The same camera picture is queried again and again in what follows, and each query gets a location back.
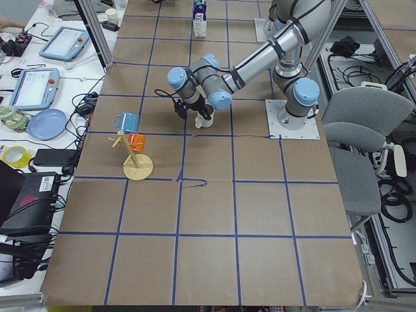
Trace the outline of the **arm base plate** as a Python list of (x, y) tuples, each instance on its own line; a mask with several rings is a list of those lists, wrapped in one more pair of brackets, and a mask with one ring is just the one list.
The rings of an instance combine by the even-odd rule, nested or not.
[(265, 101), (269, 136), (282, 140), (319, 140), (313, 108), (309, 109), (306, 116), (294, 117), (286, 111), (286, 102), (276, 99)]

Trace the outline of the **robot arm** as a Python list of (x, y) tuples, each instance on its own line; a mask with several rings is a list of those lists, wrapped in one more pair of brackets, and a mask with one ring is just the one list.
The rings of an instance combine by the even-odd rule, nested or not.
[(228, 108), (235, 92), (273, 67), (274, 81), (292, 106), (287, 112), (296, 117), (307, 115), (300, 96), (293, 94), (293, 84), (302, 69), (302, 48), (327, 24), (331, 7), (331, 1), (273, 1), (265, 26), (270, 35), (267, 41), (223, 75), (211, 53), (188, 68), (172, 68), (167, 80), (180, 97), (174, 101), (175, 112), (187, 119), (187, 111), (195, 111), (196, 127), (210, 127), (215, 110)]

